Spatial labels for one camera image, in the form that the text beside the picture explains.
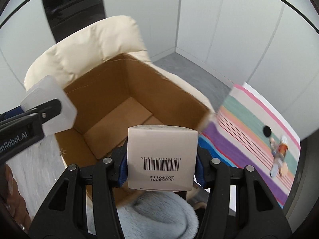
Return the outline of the person left hand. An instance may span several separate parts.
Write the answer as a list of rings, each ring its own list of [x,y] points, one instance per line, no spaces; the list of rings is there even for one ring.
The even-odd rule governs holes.
[[[1,200],[15,222],[28,233],[31,218],[25,199],[21,196],[12,170],[7,164],[1,165]]]

